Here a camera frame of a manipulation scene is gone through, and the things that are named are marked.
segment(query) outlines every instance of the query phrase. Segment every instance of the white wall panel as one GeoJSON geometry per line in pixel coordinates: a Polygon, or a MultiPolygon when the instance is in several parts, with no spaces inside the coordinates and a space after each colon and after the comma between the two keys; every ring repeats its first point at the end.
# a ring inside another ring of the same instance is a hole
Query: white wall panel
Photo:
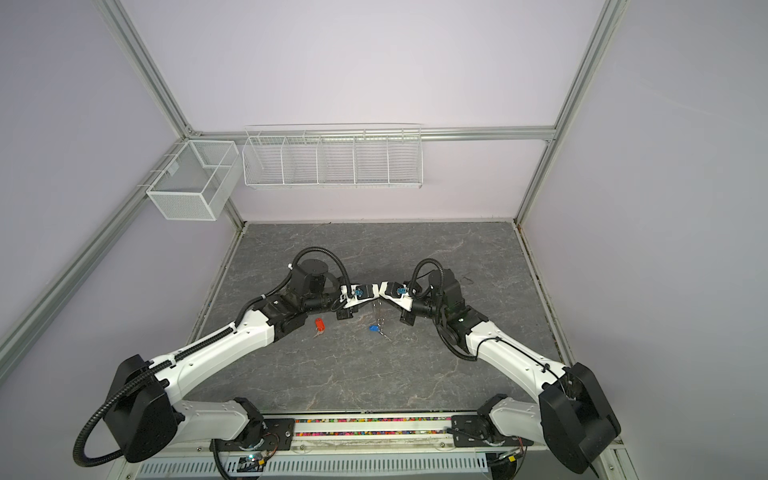
{"type": "Polygon", "coordinates": [[[524,224],[640,478],[765,478],[768,4],[631,2],[524,224]]]}
{"type": "Polygon", "coordinates": [[[421,188],[252,190],[233,200],[244,220],[513,218],[544,151],[541,140],[424,142],[421,188]]]}
{"type": "Polygon", "coordinates": [[[88,0],[0,5],[0,335],[175,141],[88,0]]]}
{"type": "Polygon", "coordinates": [[[602,0],[124,0],[190,123],[553,124],[602,0]]]}
{"type": "MultiPolygon", "coordinates": [[[[144,210],[0,386],[1,477],[104,480],[110,464],[82,468],[74,439],[102,404],[120,362],[183,346],[233,230],[171,222],[144,210]]],[[[86,453],[117,448],[103,422],[86,453]]]]}

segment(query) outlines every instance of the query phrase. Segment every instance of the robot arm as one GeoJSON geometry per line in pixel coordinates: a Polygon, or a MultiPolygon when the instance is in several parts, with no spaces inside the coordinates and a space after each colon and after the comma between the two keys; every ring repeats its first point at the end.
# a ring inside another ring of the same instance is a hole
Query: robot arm
{"type": "MultiPolygon", "coordinates": [[[[302,252],[324,250],[310,247],[302,252]]],[[[134,356],[120,364],[108,401],[78,436],[75,462],[99,465],[115,455],[139,462],[169,444],[201,439],[233,441],[243,450],[257,448],[266,425],[258,409],[246,399],[189,402],[185,395],[241,356],[304,325],[308,313],[335,311],[338,319],[347,319],[361,304],[377,298],[402,309],[401,321],[406,324],[413,325],[417,316],[432,319],[443,343],[455,355],[485,360],[537,402],[495,396],[478,410],[479,432],[455,429],[452,434],[489,445],[512,436],[546,443],[567,467],[583,472],[621,431],[597,380],[586,367],[576,364],[569,368],[547,359],[503,333],[466,305],[451,270],[443,270],[436,261],[428,259],[438,269],[429,274],[429,286],[421,292],[415,283],[418,268],[410,283],[366,285],[351,284],[337,258],[334,260],[344,277],[340,279],[330,276],[320,260],[301,264],[298,260],[300,255],[278,288],[244,308],[240,321],[148,362],[134,356]],[[276,294],[284,287],[283,294],[276,294]],[[88,458],[85,440],[102,418],[121,449],[88,458]]]]}

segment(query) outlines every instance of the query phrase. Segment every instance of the white wire mesh basket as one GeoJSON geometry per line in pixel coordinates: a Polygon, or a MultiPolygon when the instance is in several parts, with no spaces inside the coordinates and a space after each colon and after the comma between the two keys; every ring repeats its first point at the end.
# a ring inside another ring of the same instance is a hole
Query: white wire mesh basket
{"type": "Polygon", "coordinates": [[[245,184],[275,187],[421,187],[418,128],[253,131],[243,146],[245,184]]]}
{"type": "Polygon", "coordinates": [[[168,220],[216,220],[242,174],[233,141],[189,140],[147,189],[168,220]]]}

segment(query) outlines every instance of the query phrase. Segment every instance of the ventilation grille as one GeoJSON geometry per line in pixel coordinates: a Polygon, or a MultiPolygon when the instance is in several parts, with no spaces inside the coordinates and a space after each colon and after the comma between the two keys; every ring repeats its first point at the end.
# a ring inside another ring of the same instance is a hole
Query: ventilation grille
{"type": "MultiPolygon", "coordinates": [[[[263,473],[238,472],[240,457],[224,464],[233,477],[274,477],[301,475],[314,477],[413,475],[419,473],[487,472],[484,453],[430,453],[381,455],[278,455],[266,463],[263,473]]],[[[212,458],[151,458],[137,474],[143,478],[218,478],[212,458]]]]}

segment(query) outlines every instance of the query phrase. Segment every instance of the red key tag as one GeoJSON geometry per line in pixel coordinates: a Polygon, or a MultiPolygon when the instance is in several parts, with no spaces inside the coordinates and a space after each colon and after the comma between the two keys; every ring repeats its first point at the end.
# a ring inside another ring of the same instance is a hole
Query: red key tag
{"type": "Polygon", "coordinates": [[[323,323],[323,319],[319,317],[315,319],[315,326],[317,327],[317,333],[315,334],[315,336],[318,336],[320,333],[323,333],[326,331],[326,324],[323,323]]]}

